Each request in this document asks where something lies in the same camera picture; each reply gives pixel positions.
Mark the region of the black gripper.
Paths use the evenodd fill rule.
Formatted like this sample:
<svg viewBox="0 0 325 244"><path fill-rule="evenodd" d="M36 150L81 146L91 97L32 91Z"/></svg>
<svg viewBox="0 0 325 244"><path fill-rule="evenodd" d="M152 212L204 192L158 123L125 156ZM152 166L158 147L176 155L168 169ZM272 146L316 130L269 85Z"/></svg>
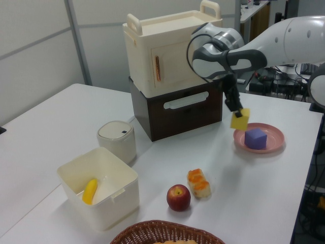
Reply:
<svg viewBox="0 0 325 244"><path fill-rule="evenodd" d="M225 95L225 104L228 109L233 112L236 118L242 117L242 105L237 89L236 76L233 74L224 75L220 78L219 82L219 86Z"/></svg>

